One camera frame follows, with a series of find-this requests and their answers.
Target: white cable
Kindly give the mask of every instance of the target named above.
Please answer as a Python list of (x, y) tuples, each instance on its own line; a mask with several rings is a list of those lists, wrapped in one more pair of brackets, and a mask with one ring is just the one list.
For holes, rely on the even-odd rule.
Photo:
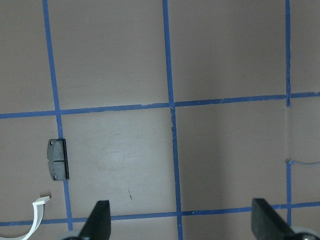
[(38, 229), (44, 217), (44, 204), (50, 200), (49, 196), (39, 197), (33, 205), (33, 223), (30, 231), (19, 237), (0, 237), (0, 240), (27, 240)]

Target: grid line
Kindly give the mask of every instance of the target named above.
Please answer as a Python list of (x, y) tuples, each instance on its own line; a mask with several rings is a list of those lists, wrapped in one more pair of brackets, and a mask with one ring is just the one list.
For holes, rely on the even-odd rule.
[(291, 226), (292, 222), (292, 171), (291, 171), (292, 163), (288, 161), (285, 164), (286, 171), (286, 204), (287, 204), (287, 213), (286, 213), (286, 222), (289, 226)]
[[(179, 176), (179, 157), (178, 157), (178, 140), (177, 140), (177, 120), (176, 105), (174, 100), (174, 86), (172, 80), (171, 50), (170, 50), (170, 27), (169, 27), (169, 9), (168, 0), (162, 0), (163, 10), (163, 30), (164, 30), (164, 47), (165, 47), (165, 63), (166, 77), (168, 87), (169, 107), (171, 112), (171, 131), (172, 131), (172, 151), (173, 151), (173, 167), (174, 167), (174, 183), (175, 183), (175, 205), (177, 213), (181, 213), (181, 193), (180, 193), (180, 176)], [(178, 240), (183, 240), (182, 216), (176, 216)]]
[[(320, 97), (320, 92), (296, 92), (291, 93), (291, 99), (300, 98), (316, 98)], [(174, 106), (190, 107), (190, 106), (202, 106), (202, 105), (218, 105), (218, 104), (232, 104), (232, 103), (244, 103), (244, 102), (260, 102), (271, 100), (286, 100), (287, 95), (258, 95), (258, 96), (241, 96), (241, 97), (228, 97), (217, 99), (205, 99), (205, 100), (191, 100), (191, 101), (176, 101)], [(131, 110), (147, 110), (147, 109), (160, 109), (170, 108), (168, 102), (159, 102), (152, 104), (134, 104), (134, 105), (118, 105), (118, 106), (100, 106), (100, 107), (86, 107), (86, 108), (73, 108), (73, 109), (60, 109), (60, 115), (71, 114), (87, 114), (87, 113), (102, 113), (112, 111), (131, 111)], [(55, 110), (46, 111), (28, 111), (28, 112), (13, 112), (13, 113), (0, 113), (0, 119), (15, 119), (15, 118), (31, 118), (31, 117), (45, 117), (55, 116)]]
[[(52, 94), (53, 94), (53, 101), (54, 101), (54, 109), (55, 109), (58, 138), (63, 139), (64, 135), (63, 135), (63, 128), (62, 128), (61, 114), (60, 114), (60, 104), (59, 104), (58, 86), (57, 86), (57, 79), (56, 79), (56, 69), (55, 69), (54, 53), (53, 53), (51, 31), (50, 31), (48, 0), (42, 0), (42, 7), (43, 7), (45, 39), (46, 39), (46, 47), (47, 47), (47, 52), (48, 52), (48, 60), (49, 60), (50, 77), (51, 77)], [(66, 217), (67, 217), (67, 223), (68, 223), (68, 230), (72, 231), (73, 230), (73, 223), (72, 223), (69, 185), (68, 185), (67, 180), (63, 181), (63, 191), (64, 191), (65, 210), (66, 210)]]
[(285, 90), (286, 106), (290, 107), (291, 98), (291, 13), (290, 0), (285, 0)]
[[(300, 209), (300, 208), (315, 208), (320, 207), (320, 201), (315, 202), (301, 202), (293, 204), (273, 204), (271, 205), (275, 210), (281, 209)], [(235, 213), (248, 213), (251, 212), (252, 208), (247, 207), (236, 207), (236, 208), (225, 208), (225, 209), (212, 209), (212, 210), (194, 210), (194, 211), (181, 211), (181, 212), (157, 212), (157, 213), (145, 213), (145, 214), (130, 214), (130, 215), (116, 215), (111, 216), (112, 221), (118, 220), (134, 220), (134, 219), (151, 219), (151, 218), (169, 218), (177, 216), (204, 216), (204, 215), (223, 215), (223, 214), (235, 214)], [(85, 223), (87, 217), (73, 218), (73, 223)], [(24, 226), (32, 225), (32, 220), (27, 221), (8, 221), (0, 222), (0, 227), (8, 226)], [(65, 224), (68, 223), (67, 218), (59, 219), (43, 219), (41, 224)]]

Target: black rectangular object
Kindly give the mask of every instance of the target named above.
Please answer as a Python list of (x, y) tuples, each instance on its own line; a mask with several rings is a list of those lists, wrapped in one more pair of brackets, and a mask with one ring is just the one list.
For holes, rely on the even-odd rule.
[(294, 231), (263, 198), (252, 200), (251, 228), (257, 240), (295, 239)]
[(50, 139), (48, 142), (47, 158), (49, 172), (53, 181), (69, 179), (67, 143), (65, 139)]
[(110, 234), (111, 217), (109, 201), (98, 201), (78, 238), (81, 240), (108, 240)]

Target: white object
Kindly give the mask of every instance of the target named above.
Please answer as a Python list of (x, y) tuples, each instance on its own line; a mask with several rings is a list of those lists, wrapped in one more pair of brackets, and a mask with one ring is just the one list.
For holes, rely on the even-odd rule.
[(42, 218), (44, 217), (44, 204), (50, 200), (49, 196), (39, 197), (33, 205), (33, 223), (30, 231), (19, 237), (0, 237), (0, 240), (27, 240), (38, 229)]

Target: blue tape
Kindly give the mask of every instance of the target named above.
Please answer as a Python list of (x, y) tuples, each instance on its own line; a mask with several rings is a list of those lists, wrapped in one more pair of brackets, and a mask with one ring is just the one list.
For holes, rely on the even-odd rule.
[(292, 204), (292, 209), (298, 209), (298, 208), (312, 208), (312, 207), (320, 207), (320, 201), (315, 202), (302, 202), (302, 203), (296, 203)]
[[(312, 208), (320, 207), (320, 201), (315, 202), (302, 202), (296, 204), (275, 204), (271, 205), (273, 209), (298, 209), (298, 208)], [(236, 214), (251, 212), (252, 208), (238, 207), (238, 208), (226, 208), (226, 209), (213, 209), (213, 210), (195, 210), (195, 211), (181, 211), (181, 212), (158, 212), (158, 213), (145, 213), (145, 214), (131, 214), (131, 215), (117, 215), (111, 216), (112, 221), (117, 220), (134, 220), (134, 219), (153, 219), (153, 218), (168, 218), (168, 217), (181, 217), (181, 216), (203, 216), (203, 215), (220, 215), (220, 214)], [(73, 223), (85, 223), (88, 220), (87, 217), (73, 218)], [(0, 222), (0, 227), (5, 226), (20, 226), (20, 225), (32, 225), (33, 221), (9, 221)], [(68, 219), (44, 219), (42, 224), (65, 224), (68, 223)]]
[(320, 92), (298, 92), (291, 93), (292, 99), (320, 97)]
[(286, 163), (286, 203), (287, 203), (286, 222), (289, 226), (291, 226), (291, 222), (292, 222), (291, 165), (292, 163), (290, 161)]
[(129, 220), (129, 219), (153, 219), (153, 218), (167, 218), (176, 217), (176, 212), (159, 212), (159, 213), (146, 213), (146, 214), (133, 214), (133, 215), (118, 215), (112, 216), (111, 220)]
[(42, 116), (55, 116), (56, 111), (29, 111), (29, 112), (15, 112), (15, 113), (2, 113), (0, 119), (16, 119), (16, 118), (30, 118)]
[(290, 107), (291, 98), (291, 13), (290, 0), (285, 0), (285, 85), (286, 85), (286, 106)]
[[(50, 76), (51, 76), (54, 109), (55, 109), (55, 115), (56, 115), (57, 131), (58, 131), (59, 139), (63, 139), (64, 136), (63, 136), (61, 114), (60, 114), (60, 104), (59, 104), (59, 95), (58, 95), (58, 87), (57, 87), (57, 79), (56, 79), (56, 69), (55, 69), (54, 53), (53, 53), (51, 31), (50, 31), (48, 0), (42, 0), (42, 6), (43, 6), (45, 39), (46, 39), (46, 47), (47, 47), (47, 51), (48, 51), (48, 60), (49, 60), (49, 68), (50, 68)], [(67, 181), (63, 181), (63, 189), (64, 189), (64, 199), (65, 199), (65, 208), (66, 208), (68, 229), (69, 229), (69, 231), (71, 231), (71, 230), (73, 230), (73, 222), (72, 222), (72, 214), (71, 214), (69, 185), (68, 185)]]
[(287, 97), (286, 95), (262, 95), (262, 96), (241, 96), (241, 97), (195, 100), (195, 101), (178, 101), (175, 103), (175, 106), (187, 107), (187, 106), (199, 106), (199, 105), (211, 105), (211, 104), (230, 104), (230, 103), (242, 103), (242, 102), (284, 100), (286, 99), (286, 97)]
[(66, 218), (68, 223), (68, 230), (73, 230), (73, 220), (71, 213), (71, 202), (70, 202), (70, 194), (69, 194), (69, 184), (68, 181), (63, 181), (63, 190), (64, 190), (64, 199), (65, 199), (65, 210), (66, 210)]
[(168, 108), (169, 103), (153, 103), (147, 105), (121, 105), (121, 106), (101, 106), (101, 107), (88, 107), (77, 109), (65, 109), (60, 110), (61, 115), (68, 114), (87, 114), (87, 113), (101, 113), (107, 111), (129, 111), (129, 110), (141, 110), (141, 109), (160, 109)]
[[(298, 92), (291, 93), (291, 99), (297, 98), (312, 98), (320, 97), (320, 92)], [(201, 106), (201, 105), (214, 105), (214, 104), (230, 104), (230, 103), (242, 103), (242, 102), (259, 102), (270, 100), (284, 100), (287, 99), (287, 95), (260, 95), (260, 96), (242, 96), (242, 97), (229, 97), (219, 99), (206, 99), (206, 100), (194, 100), (194, 101), (178, 101), (174, 103), (174, 107), (188, 107), (188, 106)], [(160, 109), (169, 108), (169, 103), (153, 103), (153, 104), (135, 104), (135, 105), (119, 105), (119, 106), (101, 106), (101, 107), (88, 107), (88, 108), (76, 108), (76, 109), (60, 109), (60, 115), (69, 114), (87, 114), (87, 113), (100, 113), (107, 111), (130, 111), (130, 110), (142, 110), (142, 109)], [(55, 110), (51, 111), (31, 111), (31, 112), (15, 112), (15, 113), (2, 113), (0, 119), (14, 119), (14, 118), (28, 118), (28, 117), (42, 117), (42, 116), (54, 116)], [(60, 118), (57, 119), (59, 125), (62, 126)]]
[[(176, 123), (176, 107), (174, 100), (174, 86), (172, 80), (172, 65), (171, 65), (171, 50), (170, 50), (170, 28), (169, 28), (169, 9), (168, 1), (162, 0), (163, 10), (163, 29), (164, 29), (164, 47), (165, 47), (165, 63), (166, 63), (166, 78), (168, 85), (169, 107), (171, 111), (172, 122), (172, 150), (173, 150), (173, 165), (174, 165), (174, 182), (175, 182), (175, 204), (176, 211), (181, 212), (181, 193), (180, 193), (180, 176), (179, 176), (179, 158), (178, 158), (178, 142), (177, 142), (177, 123)], [(177, 215), (177, 232), (178, 240), (183, 240), (182, 216)]]

